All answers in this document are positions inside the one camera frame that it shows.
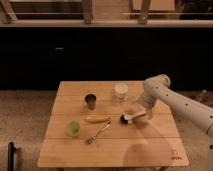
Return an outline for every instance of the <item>fork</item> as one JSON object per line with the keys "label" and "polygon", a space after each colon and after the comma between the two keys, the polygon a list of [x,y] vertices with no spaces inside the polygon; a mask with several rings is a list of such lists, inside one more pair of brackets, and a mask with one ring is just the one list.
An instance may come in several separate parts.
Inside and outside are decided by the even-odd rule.
{"label": "fork", "polygon": [[106,130],[106,129],[111,125],[111,123],[112,123],[111,120],[109,120],[109,121],[106,123],[106,125],[104,125],[101,129],[99,129],[98,132],[97,132],[95,135],[92,135],[91,137],[89,137],[88,139],[86,139],[85,142],[86,142],[87,144],[93,143],[93,142],[96,140],[97,136],[98,136],[101,132],[103,132],[104,130]]}

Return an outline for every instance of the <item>floor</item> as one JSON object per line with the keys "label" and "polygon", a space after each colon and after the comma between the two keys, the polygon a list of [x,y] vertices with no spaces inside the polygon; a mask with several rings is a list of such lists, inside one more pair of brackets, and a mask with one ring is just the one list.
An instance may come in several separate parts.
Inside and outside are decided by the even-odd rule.
{"label": "floor", "polygon": [[[195,97],[199,92],[179,92]],[[36,166],[54,103],[56,91],[0,91],[0,171],[7,170],[7,145],[14,141],[18,148],[15,171],[54,171]],[[208,92],[205,103],[211,102],[213,92]],[[206,160],[209,138],[191,122],[174,115],[190,161],[188,167],[169,168],[169,171],[202,171]],[[90,171],[149,171],[149,168],[85,169]]]}

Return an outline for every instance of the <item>dark wall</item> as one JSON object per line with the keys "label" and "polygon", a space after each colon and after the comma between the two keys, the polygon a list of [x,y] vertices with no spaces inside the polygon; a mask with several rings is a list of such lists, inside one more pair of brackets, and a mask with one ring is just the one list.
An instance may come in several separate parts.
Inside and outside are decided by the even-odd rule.
{"label": "dark wall", "polygon": [[213,29],[0,28],[0,88],[57,88],[61,80],[143,80],[213,89]]}

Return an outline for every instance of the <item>table leg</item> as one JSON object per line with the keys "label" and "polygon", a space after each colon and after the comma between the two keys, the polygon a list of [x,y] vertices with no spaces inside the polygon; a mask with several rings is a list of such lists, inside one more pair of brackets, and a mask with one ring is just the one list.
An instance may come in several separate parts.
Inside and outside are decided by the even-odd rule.
{"label": "table leg", "polygon": [[166,171],[169,167],[160,167],[159,171]]}
{"label": "table leg", "polygon": [[56,168],[57,171],[64,171],[63,168]]}

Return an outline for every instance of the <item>banana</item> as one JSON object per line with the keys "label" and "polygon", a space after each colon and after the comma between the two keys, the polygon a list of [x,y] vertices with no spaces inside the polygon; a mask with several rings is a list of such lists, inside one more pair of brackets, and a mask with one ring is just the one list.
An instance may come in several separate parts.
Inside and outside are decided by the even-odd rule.
{"label": "banana", "polygon": [[110,120],[109,116],[87,116],[85,119],[87,122],[90,123],[100,123],[100,122],[106,122]]}

